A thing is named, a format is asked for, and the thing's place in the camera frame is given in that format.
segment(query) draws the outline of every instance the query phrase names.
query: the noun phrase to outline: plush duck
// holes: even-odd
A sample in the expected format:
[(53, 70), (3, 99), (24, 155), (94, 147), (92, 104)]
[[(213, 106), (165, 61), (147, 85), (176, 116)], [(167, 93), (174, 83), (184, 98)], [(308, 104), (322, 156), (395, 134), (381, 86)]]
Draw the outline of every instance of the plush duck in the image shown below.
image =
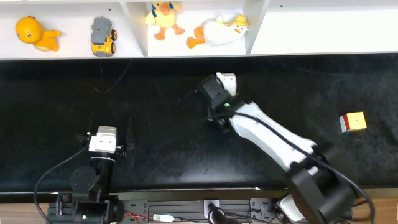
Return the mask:
[(248, 31), (249, 24), (246, 22), (244, 15), (238, 15), (231, 22), (224, 22), (222, 16), (216, 20), (211, 19), (204, 23), (203, 26), (195, 28), (195, 38), (187, 39), (187, 46), (192, 49), (198, 44), (208, 44), (210, 46), (220, 46), (230, 44), (239, 40)]
[(170, 27), (174, 29), (176, 35), (185, 32), (185, 29), (175, 23), (177, 15), (173, 9), (180, 12), (182, 7), (177, 2), (152, 2), (152, 11), (145, 18), (145, 23), (148, 26), (156, 24), (160, 27), (160, 32), (154, 35), (156, 39), (164, 40), (166, 29)]
[(33, 44), (37, 50), (58, 51), (57, 38), (61, 35), (57, 30), (45, 30), (32, 16), (23, 17), (17, 22), (16, 31), (18, 38), (27, 44)]

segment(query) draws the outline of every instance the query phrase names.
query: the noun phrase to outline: white plush duck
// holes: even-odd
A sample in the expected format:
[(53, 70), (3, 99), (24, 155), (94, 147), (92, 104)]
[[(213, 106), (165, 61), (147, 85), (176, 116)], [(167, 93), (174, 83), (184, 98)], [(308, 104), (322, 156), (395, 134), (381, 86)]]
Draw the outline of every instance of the white plush duck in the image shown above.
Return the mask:
[(242, 38), (248, 31), (248, 27), (249, 24), (244, 15), (238, 15), (231, 23), (224, 22), (223, 17), (219, 16), (216, 20), (208, 20), (203, 26), (195, 28), (196, 38), (189, 37), (187, 46), (192, 49), (204, 43), (210, 46), (230, 44)]

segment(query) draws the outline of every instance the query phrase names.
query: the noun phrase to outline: duck beak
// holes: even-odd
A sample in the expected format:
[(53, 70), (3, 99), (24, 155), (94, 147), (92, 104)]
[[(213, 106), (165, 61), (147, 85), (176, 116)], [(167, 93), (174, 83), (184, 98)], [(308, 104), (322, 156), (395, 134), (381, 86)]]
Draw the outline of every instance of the duck beak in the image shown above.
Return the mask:
[(159, 7), (160, 11), (162, 12), (163, 15), (169, 15), (170, 14), (170, 6), (168, 2), (162, 3)]

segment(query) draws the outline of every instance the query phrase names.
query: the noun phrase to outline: toy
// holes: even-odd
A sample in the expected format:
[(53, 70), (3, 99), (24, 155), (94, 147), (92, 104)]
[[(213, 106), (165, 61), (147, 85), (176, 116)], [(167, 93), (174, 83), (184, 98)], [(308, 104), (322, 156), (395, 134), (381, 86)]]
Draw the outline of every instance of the toy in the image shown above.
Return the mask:
[(46, 30), (32, 16), (23, 17), (17, 22), (16, 32), (18, 38), (27, 44), (33, 44), (37, 50), (41, 51), (58, 51), (57, 37), (61, 35), (57, 30)]
[(94, 56), (109, 57), (116, 52), (114, 41), (118, 38), (116, 30), (112, 28), (112, 23), (104, 17), (94, 19), (91, 26), (91, 49)]
[(185, 29), (175, 23), (177, 15), (173, 9), (180, 12), (182, 7), (177, 2), (152, 2), (152, 11), (145, 18), (145, 23), (148, 26), (156, 24), (160, 27), (159, 33), (154, 35), (157, 40), (164, 40), (166, 29), (170, 27), (174, 29), (175, 35), (185, 32)]
[(366, 128), (363, 112), (348, 113), (340, 117), (343, 132), (359, 131)]
[(195, 28), (195, 38), (187, 39), (187, 46), (192, 49), (198, 44), (220, 46), (239, 40), (248, 31), (249, 24), (244, 15), (238, 15), (232, 23), (224, 22), (222, 16), (216, 20), (211, 19), (203, 26)]

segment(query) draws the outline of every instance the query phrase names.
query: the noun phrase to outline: blue vest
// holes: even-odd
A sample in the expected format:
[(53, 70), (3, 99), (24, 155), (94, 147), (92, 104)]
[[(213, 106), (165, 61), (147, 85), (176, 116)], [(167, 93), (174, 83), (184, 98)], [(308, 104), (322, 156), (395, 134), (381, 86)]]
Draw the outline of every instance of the blue vest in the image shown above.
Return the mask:
[[(169, 6), (171, 9), (173, 9), (173, 4), (171, 2), (169, 2)], [(156, 18), (157, 14), (156, 14), (155, 10), (156, 10), (156, 8), (155, 8), (154, 4), (152, 3), (152, 15), (154, 15), (154, 17)]]

